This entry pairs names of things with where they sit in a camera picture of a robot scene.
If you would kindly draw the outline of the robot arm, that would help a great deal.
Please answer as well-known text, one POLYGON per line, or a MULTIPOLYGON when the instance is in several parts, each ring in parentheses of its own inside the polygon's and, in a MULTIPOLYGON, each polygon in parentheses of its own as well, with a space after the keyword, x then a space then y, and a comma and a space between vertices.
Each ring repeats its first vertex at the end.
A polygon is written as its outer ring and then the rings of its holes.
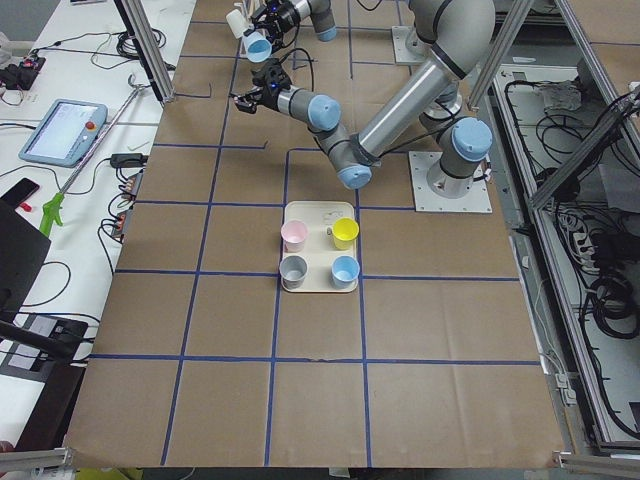
POLYGON ((266 1, 250 17, 250 23, 266 33, 266 39, 274 50, 287 46, 285 35, 298 29, 309 19, 321 42, 332 41, 337 35, 337 27, 329 0, 266 1))
POLYGON ((385 147, 438 98, 455 92, 486 51, 493 33, 495 9, 490 1, 411 1, 417 39, 426 46, 423 64, 357 134, 341 123, 341 107, 333 98, 292 85, 275 52, 285 33, 305 19, 319 40, 336 36, 328 1, 268 1, 252 16, 234 9, 226 20, 241 40, 247 58, 260 64, 253 89, 235 94, 236 108, 255 113, 263 105, 307 125, 329 158, 338 178, 351 190, 365 186, 385 147))

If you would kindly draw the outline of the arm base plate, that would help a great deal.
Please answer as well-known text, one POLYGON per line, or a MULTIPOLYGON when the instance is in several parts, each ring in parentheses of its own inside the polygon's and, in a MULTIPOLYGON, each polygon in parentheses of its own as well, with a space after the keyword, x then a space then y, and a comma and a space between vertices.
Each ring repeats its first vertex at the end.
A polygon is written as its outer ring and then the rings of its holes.
POLYGON ((425 61, 427 47, 419 39, 414 27, 393 26, 391 28, 391 37, 396 64, 413 66, 425 61))
POLYGON ((441 169, 436 151, 410 151, 410 174, 414 208, 418 213, 491 214, 487 182, 480 166, 464 179, 448 176, 441 169))

